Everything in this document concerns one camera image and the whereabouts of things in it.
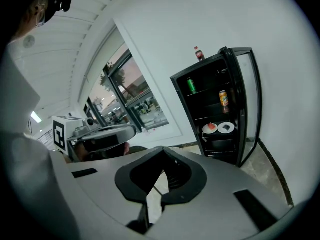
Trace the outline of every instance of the red food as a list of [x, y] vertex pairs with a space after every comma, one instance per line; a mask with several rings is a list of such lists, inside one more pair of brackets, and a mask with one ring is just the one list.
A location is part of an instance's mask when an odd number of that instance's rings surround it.
[[209, 129], [212, 131], [212, 130], [214, 130], [216, 127], [215, 127], [215, 125], [213, 124], [213, 123], [208, 123], [208, 127], [209, 127]]

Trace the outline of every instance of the green can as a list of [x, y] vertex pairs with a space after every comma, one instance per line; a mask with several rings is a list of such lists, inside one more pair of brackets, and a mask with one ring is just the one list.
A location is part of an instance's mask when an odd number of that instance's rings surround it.
[[196, 87], [195, 87], [195, 83], [194, 83], [194, 81], [191, 79], [191, 77], [189, 77], [189, 78], [187, 79], [187, 83], [188, 83], [190, 92], [191, 92], [192, 94], [197, 93], [197, 90], [196, 90]]

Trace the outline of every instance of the refrigerator door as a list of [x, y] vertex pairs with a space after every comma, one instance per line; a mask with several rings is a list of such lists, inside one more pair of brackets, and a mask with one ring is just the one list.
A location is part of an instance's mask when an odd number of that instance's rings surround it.
[[231, 51], [242, 75], [246, 101], [246, 135], [243, 154], [239, 161], [241, 166], [252, 154], [258, 143], [262, 117], [262, 92], [258, 66], [252, 49], [232, 48]]

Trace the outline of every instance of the ceiling light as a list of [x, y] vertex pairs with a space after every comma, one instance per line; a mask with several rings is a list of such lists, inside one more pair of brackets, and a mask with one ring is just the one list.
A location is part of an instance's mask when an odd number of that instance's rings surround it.
[[42, 122], [40, 117], [33, 111], [31, 114], [31, 117], [33, 118], [34, 121], [36, 121], [38, 124]]

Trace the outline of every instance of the floor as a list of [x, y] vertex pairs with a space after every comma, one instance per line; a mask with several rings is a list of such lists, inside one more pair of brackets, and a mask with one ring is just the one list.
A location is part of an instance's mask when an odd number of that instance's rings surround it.
[[[181, 149], [201, 155], [199, 146], [197, 145], [184, 147]], [[263, 184], [267, 189], [275, 193], [281, 200], [283, 200], [285, 204], [287, 204], [285, 192], [278, 179], [278, 176], [259, 144], [257, 145], [252, 155], [249, 157], [249, 159], [242, 166], [241, 170]], [[161, 174], [154, 187], [155, 188], [153, 188], [147, 196], [149, 221], [152, 224], [156, 223], [162, 214], [160, 205], [162, 197], [161, 194], [164, 195], [169, 192], [168, 180], [165, 173]]]

